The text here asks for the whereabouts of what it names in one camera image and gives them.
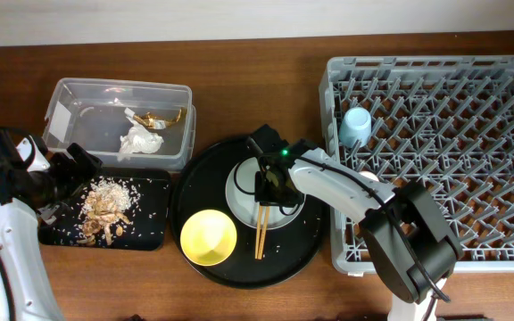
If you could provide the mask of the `gold foil wrapper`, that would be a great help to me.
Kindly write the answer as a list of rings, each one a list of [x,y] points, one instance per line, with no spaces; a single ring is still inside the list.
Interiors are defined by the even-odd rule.
[[[163,130],[179,123],[182,118],[185,118],[187,115],[187,109],[180,108],[178,110],[178,115],[173,119],[165,119],[161,116],[153,115],[150,112],[140,116],[136,115],[136,113],[129,108],[126,108],[124,113],[128,118],[134,120],[136,123],[144,126],[145,128]]]

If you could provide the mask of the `yellow bowl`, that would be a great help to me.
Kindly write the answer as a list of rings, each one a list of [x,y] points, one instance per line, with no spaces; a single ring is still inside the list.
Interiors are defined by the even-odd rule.
[[[236,248],[234,221],[218,210],[201,210],[182,226],[179,237],[186,258],[202,267],[224,262]]]

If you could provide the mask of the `wooden chopstick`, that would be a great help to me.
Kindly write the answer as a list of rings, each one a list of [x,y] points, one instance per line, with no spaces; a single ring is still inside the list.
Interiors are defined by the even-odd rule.
[[[258,223],[259,242],[257,247],[256,259],[262,259],[266,234],[269,224],[270,207],[262,207],[259,214],[260,222]]]
[[[261,248],[261,218],[262,218],[262,206],[258,206],[257,210],[257,220],[256,220],[256,236],[255,236],[255,250],[254,257],[255,259],[261,259],[260,257],[260,248]]]

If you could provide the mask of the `food scraps and rice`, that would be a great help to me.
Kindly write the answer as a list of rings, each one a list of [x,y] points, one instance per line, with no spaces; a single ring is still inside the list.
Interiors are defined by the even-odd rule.
[[[92,179],[67,206],[71,214],[61,215],[65,227],[53,229],[59,235],[54,244],[110,247],[123,236],[134,235],[143,197],[140,186],[133,178]]]

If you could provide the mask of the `pink cup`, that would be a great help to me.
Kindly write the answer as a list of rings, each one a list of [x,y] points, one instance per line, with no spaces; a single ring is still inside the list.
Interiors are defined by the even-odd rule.
[[[377,182],[379,181],[378,177],[374,173],[372,173],[372,172],[360,171],[360,174],[362,176],[366,177],[366,178],[369,178],[369,179],[373,180],[373,181],[377,181]]]

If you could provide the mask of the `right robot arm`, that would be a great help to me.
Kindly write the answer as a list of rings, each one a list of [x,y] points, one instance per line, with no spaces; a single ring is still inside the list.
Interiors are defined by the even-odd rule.
[[[393,295],[390,320],[433,320],[442,287],[463,250],[432,194],[416,181],[398,187],[361,175],[315,143],[289,144],[263,125],[246,140],[257,160],[253,197],[285,215],[312,196],[359,227],[377,275]]]

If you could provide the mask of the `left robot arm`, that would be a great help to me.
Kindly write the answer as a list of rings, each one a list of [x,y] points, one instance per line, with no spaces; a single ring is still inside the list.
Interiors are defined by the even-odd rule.
[[[72,143],[49,154],[42,139],[0,128],[0,320],[61,320],[37,238],[102,162]]]

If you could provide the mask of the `white tissue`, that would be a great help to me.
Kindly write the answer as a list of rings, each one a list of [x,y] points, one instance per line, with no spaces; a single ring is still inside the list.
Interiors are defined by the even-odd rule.
[[[157,152],[163,143],[158,134],[149,132],[143,125],[134,123],[125,136],[120,137],[120,149],[117,161],[129,158],[131,153],[152,154]]]

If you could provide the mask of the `grey plate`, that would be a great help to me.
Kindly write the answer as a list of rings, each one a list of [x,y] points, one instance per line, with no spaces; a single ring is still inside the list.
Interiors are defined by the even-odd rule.
[[[225,195],[227,204],[234,216],[246,226],[256,228],[259,204],[254,201],[255,174],[259,171],[258,161],[249,158],[234,166],[226,181]],[[293,208],[271,206],[268,229],[278,229],[292,222],[304,209],[304,205]]]

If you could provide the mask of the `blue cup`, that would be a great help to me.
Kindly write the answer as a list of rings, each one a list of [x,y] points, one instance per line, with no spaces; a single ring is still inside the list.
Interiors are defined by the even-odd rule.
[[[361,107],[353,107],[343,116],[338,131],[339,141],[346,147],[352,148],[356,144],[365,146],[371,136],[370,113]]]

